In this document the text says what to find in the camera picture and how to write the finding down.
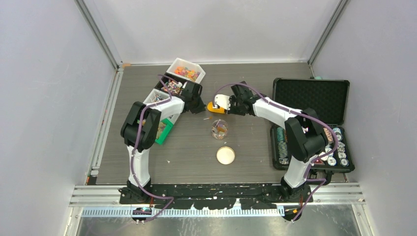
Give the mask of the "yellow plastic scoop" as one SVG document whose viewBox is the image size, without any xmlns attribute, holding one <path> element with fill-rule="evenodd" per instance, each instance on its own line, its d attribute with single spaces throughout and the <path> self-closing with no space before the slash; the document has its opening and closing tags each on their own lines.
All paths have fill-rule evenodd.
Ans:
<svg viewBox="0 0 417 236">
<path fill-rule="evenodd" d="M 217 114 L 226 114 L 226 110 L 218 105 L 214 105 L 212 102 L 209 102 L 207 104 L 207 110 L 212 112 L 212 113 L 217 113 Z"/>
</svg>

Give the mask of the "white lollipop bin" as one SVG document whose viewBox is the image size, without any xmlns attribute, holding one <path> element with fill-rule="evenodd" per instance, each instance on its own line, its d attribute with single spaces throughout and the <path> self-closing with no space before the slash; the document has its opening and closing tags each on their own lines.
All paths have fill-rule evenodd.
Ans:
<svg viewBox="0 0 417 236">
<path fill-rule="evenodd" d="M 149 95 L 146 97 L 146 99 L 143 101 L 143 103 L 145 103 L 145 104 L 156 103 L 156 102 L 162 101 L 164 99 L 168 99 L 168 98 L 169 98 L 168 93 L 154 88 L 149 93 Z M 172 124 L 175 124 L 179 117 L 180 117 L 180 114 L 175 114 L 175 115 L 167 117 L 167 119 Z"/>
</svg>

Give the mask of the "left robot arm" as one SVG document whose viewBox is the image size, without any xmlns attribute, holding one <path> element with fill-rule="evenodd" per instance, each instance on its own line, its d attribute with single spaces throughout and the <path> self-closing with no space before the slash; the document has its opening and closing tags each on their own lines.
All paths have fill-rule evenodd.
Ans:
<svg viewBox="0 0 417 236">
<path fill-rule="evenodd" d="M 167 95 L 157 102 L 134 102 L 120 131 L 129 153 L 129 177 L 126 187 L 120 189 L 123 202 L 146 203 L 151 193 L 149 174 L 150 148 L 156 140 L 161 120 L 185 112 L 193 114 L 205 110 L 201 99 L 202 86 L 192 81 L 178 82 L 174 79 L 160 81 L 161 92 Z"/>
</svg>

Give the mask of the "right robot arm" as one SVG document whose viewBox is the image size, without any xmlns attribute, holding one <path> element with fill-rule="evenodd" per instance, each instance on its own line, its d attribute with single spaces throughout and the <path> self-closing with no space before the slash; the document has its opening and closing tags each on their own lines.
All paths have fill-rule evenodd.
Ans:
<svg viewBox="0 0 417 236">
<path fill-rule="evenodd" d="M 217 91 L 208 104 L 208 110 L 260 117 L 284 128 L 291 160 L 278 191 L 284 200 L 293 202 L 305 189 L 311 166 L 324 155 L 328 145 L 324 132 L 326 124 L 318 119 L 313 109 L 299 110 L 276 103 L 245 81 L 228 86 L 233 95 L 227 96 Z"/>
</svg>

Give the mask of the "green candy bin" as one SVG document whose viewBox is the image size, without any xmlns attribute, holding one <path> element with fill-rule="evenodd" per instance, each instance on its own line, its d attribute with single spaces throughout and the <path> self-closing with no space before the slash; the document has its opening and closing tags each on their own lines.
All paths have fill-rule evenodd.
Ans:
<svg viewBox="0 0 417 236">
<path fill-rule="evenodd" d="M 166 118 L 159 122 L 155 142 L 162 145 L 173 128 L 171 121 Z"/>
</svg>

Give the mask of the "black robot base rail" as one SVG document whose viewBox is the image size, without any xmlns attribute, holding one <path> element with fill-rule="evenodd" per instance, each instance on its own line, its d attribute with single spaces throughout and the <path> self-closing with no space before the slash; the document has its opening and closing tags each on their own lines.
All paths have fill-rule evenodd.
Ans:
<svg viewBox="0 0 417 236">
<path fill-rule="evenodd" d="M 240 204 L 243 209 L 272 209 L 274 204 L 289 203 L 300 207 L 312 202 L 311 189 L 304 186 L 294 195 L 285 194 L 280 184 L 148 184 L 147 193 L 129 183 L 119 188 L 121 204 L 145 204 L 162 209 L 208 208 L 231 209 Z"/>
</svg>

